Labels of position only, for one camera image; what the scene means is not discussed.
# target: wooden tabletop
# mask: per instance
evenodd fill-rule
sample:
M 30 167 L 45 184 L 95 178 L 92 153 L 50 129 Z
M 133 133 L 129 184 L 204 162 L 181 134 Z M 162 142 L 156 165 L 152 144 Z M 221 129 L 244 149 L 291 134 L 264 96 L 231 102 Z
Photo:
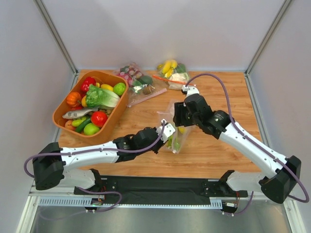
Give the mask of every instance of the wooden tabletop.
M 80 77 L 90 70 L 82 70 Z M 190 72 L 193 77 L 201 71 Z M 246 87 L 244 74 L 241 72 L 212 72 L 225 83 L 232 114 L 236 121 L 254 137 L 260 139 L 253 107 Z M 228 112 L 222 87 L 212 77 L 204 76 L 195 80 L 200 94 L 205 97 L 212 110 Z M 110 139 L 135 134 L 145 127 L 159 126 L 157 111 L 165 111 L 170 100 L 183 101 L 180 91 L 168 90 L 166 93 L 127 108 L 111 132 Z M 61 147 L 88 146 L 81 140 L 62 131 L 59 138 Z M 147 152 L 135 160 L 116 164 L 96 164 L 83 169 L 94 168 L 102 175 L 123 176 L 158 176 L 158 177 L 193 177 L 220 178 L 227 170 L 240 172 L 260 171 L 249 159 L 230 145 L 206 135 L 199 128 L 194 129 L 181 152 L 174 154 L 161 149 L 159 154 Z

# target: orange basket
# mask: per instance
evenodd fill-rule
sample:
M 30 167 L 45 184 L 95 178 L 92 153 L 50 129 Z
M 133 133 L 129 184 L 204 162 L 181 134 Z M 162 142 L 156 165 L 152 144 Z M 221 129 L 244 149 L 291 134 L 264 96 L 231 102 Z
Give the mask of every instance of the orange basket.
M 67 105 L 66 103 L 66 98 L 62 101 L 62 103 L 58 106 L 58 108 L 55 110 L 53 113 L 53 123 L 61 128 L 64 131 L 69 132 L 72 134 L 74 137 L 80 138 L 81 140 L 91 144 L 91 145 L 97 145 L 97 144 L 102 144 L 105 143 L 109 140 L 109 136 L 111 132 L 113 131 L 115 125 L 119 121 L 120 117 L 122 116 L 124 110 L 126 109 L 126 106 L 128 104 L 128 95 L 127 95 L 127 90 L 128 90 L 128 84 L 127 82 L 118 76 L 108 74 L 105 72 L 101 71 L 91 71 L 86 73 L 79 81 L 78 83 L 74 86 L 74 88 L 70 92 L 80 92 L 80 86 L 83 83 L 83 81 L 87 77 L 92 77 L 94 78 L 97 82 L 99 83 L 104 83 L 108 84 L 110 86 L 114 86 L 117 83 L 124 83 L 126 85 L 126 90 L 121 96 L 117 106 L 113 109 L 112 113 L 110 114 L 108 120 L 104 124 L 104 126 L 96 133 L 93 135 L 83 135 L 80 133 L 77 133 L 75 131 L 69 130 L 65 128 L 65 123 L 67 119 L 63 119 L 63 115 L 70 111 L 71 107 Z

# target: plastic bag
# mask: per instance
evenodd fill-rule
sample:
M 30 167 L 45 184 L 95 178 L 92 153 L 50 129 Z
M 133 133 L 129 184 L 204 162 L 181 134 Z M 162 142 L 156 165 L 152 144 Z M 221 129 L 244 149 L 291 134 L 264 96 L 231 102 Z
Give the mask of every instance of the plastic bag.
M 190 79 L 185 65 L 175 60 L 167 60 L 159 64 L 156 69 L 160 78 L 169 84 L 169 89 L 180 90 Z
M 167 91 L 162 81 L 152 78 L 136 63 L 123 66 L 115 70 L 113 74 L 124 78 L 130 86 L 128 90 L 129 103 L 127 105 L 129 108 Z
M 174 117 L 174 103 L 180 102 L 178 100 L 171 100 L 169 106 L 167 107 L 165 112 L 157 112 L 159 120 L 165 119 L 169 123 L 171 123 L 175 128 L 175 133 L 169 137 L 168 142 L 165 145 L 165 149 L 172 151 L 173 153 L 178 154 L 182 149 L 182 146 L 185 144 L 188 135 L 190 134 L 191 130 L 194 126 L 189 127 L 176 127 L 173 122 Z

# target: orange pumpkin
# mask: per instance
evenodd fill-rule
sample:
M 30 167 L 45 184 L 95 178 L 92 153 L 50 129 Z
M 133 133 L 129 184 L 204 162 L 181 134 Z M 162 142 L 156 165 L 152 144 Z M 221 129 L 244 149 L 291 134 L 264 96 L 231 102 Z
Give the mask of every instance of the orange pumpkin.
M 71 92 L 67 98 L 66 103 L 70 107 L 78 107 L 81 104 L 81 95 L 79 92 Z

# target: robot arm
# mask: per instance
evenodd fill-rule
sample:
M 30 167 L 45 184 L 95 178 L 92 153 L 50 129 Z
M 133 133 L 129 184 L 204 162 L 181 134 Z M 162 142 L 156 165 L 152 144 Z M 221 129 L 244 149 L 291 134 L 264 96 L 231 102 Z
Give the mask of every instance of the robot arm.
M 250 135 L 239 123 L 234 122 L 235 125 L 233 125 L 229 114 L 226 112 L 221 110 L 212 111 L 196 87 L 183 86 L 182 92 L 187 96 L 184 102 L 175 103 L 173 121 L 176 126 L 197 125 L 204 133 L 210 134 L 236 148 L 262 171 L 262 173 L 228 171 L 224 175 L 227 178 L 226 183 L 228 186 L 234 191 L 263 192 L 269 199 L 277 203 L 283 203 L 296 185 L 296 181 L 280 163 L 260 150 L 246 137 L 272 153 L 282 163 L 286 164 L 297 177 L 300 175 L 301 161 L 295 156 L 287 158 L 273 151 Z
M 133 160 L 147 151 L 158 153 L 159 149 L 175 132 L 174 127 L 164 121 L 161 139 L 151 148 L 159 137 L 163 126 L 145 128 L 137 134 L 119 137 L 113 141 L 81 148 L 60 148 L 58 143 L 48 144 L 42 153 L 60 153 L 65 155 L 40 156 L 33 159 L 35 186 L 37 190 L 46 190 L 57 185 L 77 186 L 89 189 L 95 185 L 97 171 L 80 170 L 79 167 L 98 163 L 118 163 Z

